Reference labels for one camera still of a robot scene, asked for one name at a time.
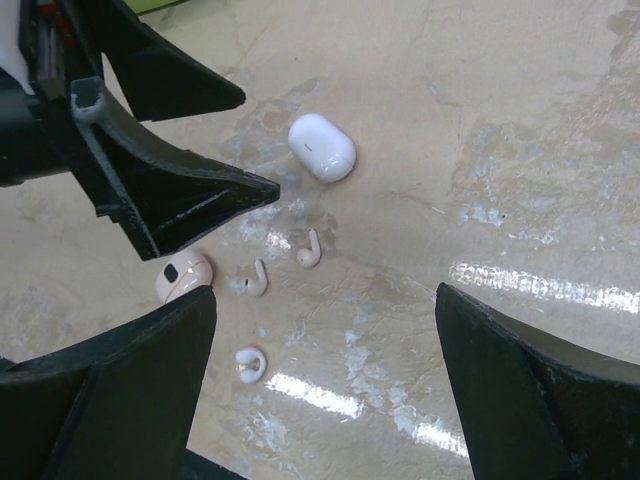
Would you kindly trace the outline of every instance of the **black object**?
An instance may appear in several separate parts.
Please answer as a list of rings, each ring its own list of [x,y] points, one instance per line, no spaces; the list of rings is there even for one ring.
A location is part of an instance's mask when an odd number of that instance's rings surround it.
[[[445,284],[436,321],[476,479],[640,478],[640,366]]]
[[[138,121],[217,112],[242,90],[141,23],[122,0],[22,0],[24,93],[0,70],[0,185],[71,171],[143,260],[174,253],[279,186],[180,150]],[[109,58],[135,116],[103,81]]]
[[[200,287],[1,371],[0,478],[241,478],[185,453],[215,324],[213,292]]]

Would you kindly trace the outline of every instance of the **stained floor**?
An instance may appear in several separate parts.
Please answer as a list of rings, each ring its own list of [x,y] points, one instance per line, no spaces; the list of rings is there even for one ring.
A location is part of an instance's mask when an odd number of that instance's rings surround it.
[[[192,449],[254,480],[472,478],[435,329],[443,281],[640,362],[640,1],[190,0],[144,19],[248,96],[149,128],[283,190],[197,245],[219,311]],[[356,142],[337,184],[288,150],[308,112]],[[162,261],[141,263],[69,175],[0,195],[2,355],[159,305]],[[311,227],[325,253],[305,271]],[[242,291],[255,258],[260,299]],[[246,386],[234,353],[251,344],[269,369]]]

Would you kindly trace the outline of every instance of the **white ear hook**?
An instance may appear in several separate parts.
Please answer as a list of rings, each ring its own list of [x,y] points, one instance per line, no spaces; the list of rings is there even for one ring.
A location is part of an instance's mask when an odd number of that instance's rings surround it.
[[[236,353],[236,362],[243,367],[246,367],[256,360],[258,361],[257,370],[247,368],[240,372],[240,381],[242,383],[252,384],[260,380],[267,370],[267,358],[264,356],[264,353],[256,347],[243,348]]]
[[[262,260],[258,259],[255,263],[256,266],[256,278],[247,278],[244,284],[247,287],[247,291],[254,297],[260,297],[267,291],[267,272],[264,271],[264,264]]]
[[[298,263],[303,268],[313,268],[320,261],[322,256],[322,250],[320,249],[320,240],[318,239],[318,232],[314,228],[309,230],[309,240],[311,240],[311,250],[307,248],[301,248],[298,250]]]

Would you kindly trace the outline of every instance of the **white curved object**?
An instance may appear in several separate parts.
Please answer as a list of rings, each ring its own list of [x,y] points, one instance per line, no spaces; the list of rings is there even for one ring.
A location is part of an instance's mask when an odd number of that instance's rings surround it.
[[[196,250],[186,249],[169,259],[156,278],[156,291],[164,303],[169,303],[212,281],[213,269],[207,259]]]
[[[262,263],[262,260],[256,260],[255,267],[256,277],[247,278],[244,284],[247,287],[247,292],[249,292],[254,297],[261,297],[262,295],[264,295],[264,292],[267,291],[269,281],[267,280],[267,272],[265,272],[264,270],[264,264]]]
[[[27,95],[34,95],[27,62],[18,47],[19,28],[20,0],[0,0],[0,69],[11,75]]]
[[[356,147],[351,139],[317,113],[303,115],[293,122],[289,147],[323,183],[346,177],[356,163]]]
[[[320,261],[322,256],[322,250],[320,248],[320,239],[318,238],[318,232],[314,228],[309,230],[309,240],[311,241],[311,250],[308,248],[301,248],[298,250],[298,263],[303,268],[313,268]]]
[[[259,381],[267,370],[267,358],[257,347],[247,347],[236,353],[236,362],[246,367],[258,361],[257,370],[247,368],[240,372],[240,381],[245,384],[252,384]]]

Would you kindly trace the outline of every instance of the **white robot part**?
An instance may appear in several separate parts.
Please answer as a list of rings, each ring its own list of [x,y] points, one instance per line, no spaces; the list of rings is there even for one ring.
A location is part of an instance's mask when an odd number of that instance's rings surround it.
[[[29,68],[18,47],[19,29],[20,0],[0,0],[0,69],[11,75],[27,95],[34,95]]]
[[[211,285],[213,268],[196,250],[176,253],[156,278],[156,291],[164,303],[175,300],[202,285]]]
[[[236,353],[236,362],[242,368],[240,381],[245,384],[258,382],[267,370],[267,358],[257,347],[247,347]]]
[[[293,122],[289,147],[323,183],[346,177],[356,163],[356,147],[351,139],[317,113],[303,115]]]
[[[298,263],[303,268],[313,268],[320,261],[322,250],[320,248],[320,239],[315,229],[309,230],[309,240],[311,241],[311,249],[301,248],[298,250]]]
[[[262,295],[264,295],[264,292],[267,291],[269,281],[267,280],[267,272],[264,270],[264,264],[262,263],[262,260],[256,260],[255,267],[256,277],[247,278],[245,280],[245,286],[247,287],[247,292],[249,292],[251,295],[253,295],[254,297],[261,297]]]

